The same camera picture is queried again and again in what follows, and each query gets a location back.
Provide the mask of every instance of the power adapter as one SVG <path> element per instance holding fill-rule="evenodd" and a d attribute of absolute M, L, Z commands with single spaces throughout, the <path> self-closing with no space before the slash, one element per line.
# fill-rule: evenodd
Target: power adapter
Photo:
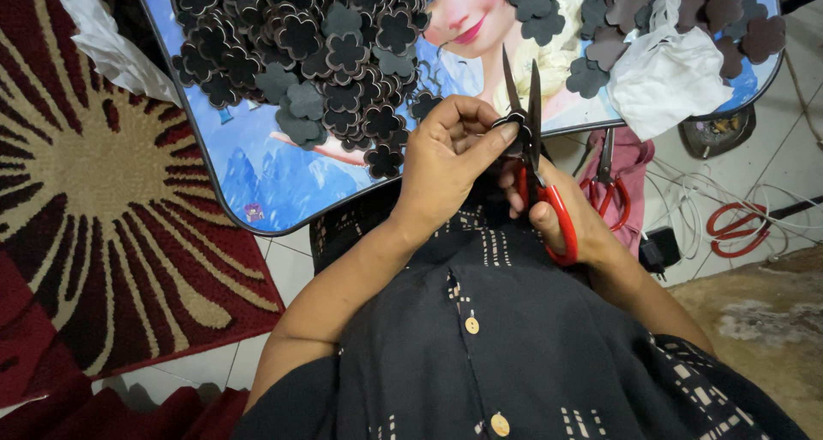
<path fill-rule="evenodd" d="M 638 260 L 640 264 L 658 278 L 666 280 L 666 268 L 680 261 L 680 249 L 671 227 L 664 226 L 646 233 L 648 239 L 640 239 Z"/>

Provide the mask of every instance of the blonde hair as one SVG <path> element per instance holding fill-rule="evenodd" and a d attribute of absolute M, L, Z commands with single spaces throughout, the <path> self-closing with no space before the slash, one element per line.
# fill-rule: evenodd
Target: blonde hair
<path fill-rule="evenodd" d="M 571 61 L 580 57 L 580 6 L 583 0 L 558 0 L 560 15 L 565 18 L 563 32 L 552 36 L 546 46 L 539 46 L 533 38 L 523 40 L 523 43 L 512 56 L 509 62 L 512 67 L 512 77 L 517 86 L 520 103 L 526 107 L 529 99 L 529 90 L 532 82 L 532 59 L 538 62 L 540 71 L 540 95 L 542 105 L 548 98 L 554 96 L 565 86 L 569 77 Z M 500 114 L 509 110 L 509 95 L 506 92 L 505 82 L 495 87 L 494 106 Z"/>

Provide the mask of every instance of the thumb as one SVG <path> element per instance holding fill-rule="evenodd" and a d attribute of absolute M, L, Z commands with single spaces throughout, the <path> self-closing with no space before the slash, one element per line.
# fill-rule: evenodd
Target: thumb
<path fill-rule="evenodd" d="M 475 176 L 479 176 L 517 138 L 520 126 L 509 122 L 489 130 L 465 153 L 460 154 L 463 165 Z"/>
<path fill-rule="evenodd" d="M 561 225 L 557 221 L 555 210 L 548 202 L 534 204 L 529 211 L 529 221 L 543 236 L 543 241 L 550 245 L 552 251 L 561 255 L 565 252 Z"/>

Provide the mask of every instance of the button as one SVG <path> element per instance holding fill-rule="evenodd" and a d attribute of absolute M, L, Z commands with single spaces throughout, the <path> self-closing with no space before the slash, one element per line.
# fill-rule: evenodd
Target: button
<path fill-rule="evenodd" d="M 495 434 L 500 435 L 501 437 L 505 437 L 509 435 L 509 421 L 503 417 L 503 414 L 495 414 L 491 416 L 491 428 L 495 431 Z"/>
<path fill-rule="evenodd" d="M 468 318 L 466 320 L 466 330 L 469 334 L 477 334 L 480 330 L 480 323 L 474 317 Z"/>

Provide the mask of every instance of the red scissors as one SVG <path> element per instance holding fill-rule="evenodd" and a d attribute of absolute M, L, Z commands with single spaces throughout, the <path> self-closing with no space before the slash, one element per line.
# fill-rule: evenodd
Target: red scissors
<path fill-rule="evenodd" d="M 789 205 L 788 207 L 784 207 L 778 210 L 772 210 L 768 212 L 769 218 L 774 220 L 785 219 L 789 215 L 798 214 L 803 212 L 806 209 L 814 207 L 814 204 L 823 203 L 823 195 L 819 195 L 818 197 L 811 200 L 812 204 L 808 201 L 798 202 L 796 204 Z M 715 228 L 715 222 L 720 215 L 726 213 L 732 209 L 749 209 L 749 210 L 758 210 L 760 214 L 766 214 L 766 207 L 760 204 L 751 204 L 746 203 L 740 204 L 739 202 L 734 202 L 731 204 L 726 204 L 723 207 L 715 210 L 715 213 L 709 217 L 709 221 L 706 222 L 706 232 L 709 233 L 710 236 L 715 236 L 715 240 L 712 241 L 712 251 L 715 254 L 722 256 L 724 258 L 735 258 L 739 256 L 745 256 L 747 253 L 754 251 L 764 239 L 767 238 L 769 235 L 769 227 L 772 225 L 771 220 L 768 220 L 766 217 L 760 214 L 748 214 L 742 219 L 737 220 L 734 223 L 726 225 L 725 227 Z M 754 227 L 749 229 L 742 229 L 740 231 L 733 231 L 752 220 L 759 220 L 759 221 L 766 221 L 763 226 L 761 227 Z M 743 247 L 741 250 L 736 252 L 726 252 L 720 250 L 720 242 L 719 241 L 726 241 L 727 239 L 734 239 L 736 237 L 745 237 L 751 234 L 757 233 L 754 236 L 754 239 L 749 242 L 748 245 Z"/>
<path fill-rule="evenodd" d="M 517 88 L 514 86 L 509 57 L 506 56 L 506 48 L 503 47 L 503 73 L 506 81 L 506 91 L 509 94 L 511 111 L 506 117 L 501 117 L 494 126 L 503 125 L 508 122 L 520 124 L 518 137 L 506 150 L 505 155 L 520 156 L 522 165 L 515 170 L 515 187 L 523 204 L 529 210 L 539 201 L 550 203 L 557 214 L 557 219 L 563 233 L 565 242 L 565 254 L 560 255 L 551 250 L 546 244 L 546 251 L 552 260 L 560 266 L 569 266 L 577 263 L 577 234 L 574 232 L 574 225 L 571 223 L 569 211 L 563 204 L 560 192 L 557 187 L 546 183 L 540 177 L 538 171 L 540 166 L 540 154 L 543 143 L 540 139 L 541 125 L 541 96 L 540 96 L 540 73 L 538 63 L 532 60 L 532 85 L 529 91 L 529 110 L 525 111 L 520 107 L 520 97 Z"/>
<path fill-rule="evenodd" d="M 631 199 L 629 198 L 629 192 L 625 189 L 623 180 L 620 177 L 617 179 L 612 178 L 612 154 L 614 150 L 615 130 L 609 128 L 606 129 L 606 139 L 603 140 L 603 151 L 600 155 L 598 173 L 594 178 L 586 178 L 583 180 L 583 182 L 580 183 L 580 189 L 586 186 L 589 187 L 589 202 L 591 202 L 592 207 L 594 207 L 601 217 L 606 214 L 606 210 L 608 210 L 609 204 L 614 197 L 615 190 L 620 192 L 621 199 L 623 200 L 623 214 L 620 220 L 609 228 L 612 231 L 617 231 L 622 228 L 626 220 L 629 219 L 629 214 L 631 214 Z M 606 186 L 606 196 L 603 197 L 600 208 L 598 208 L 598 189 L 596 183 L 602 183 Z"/>

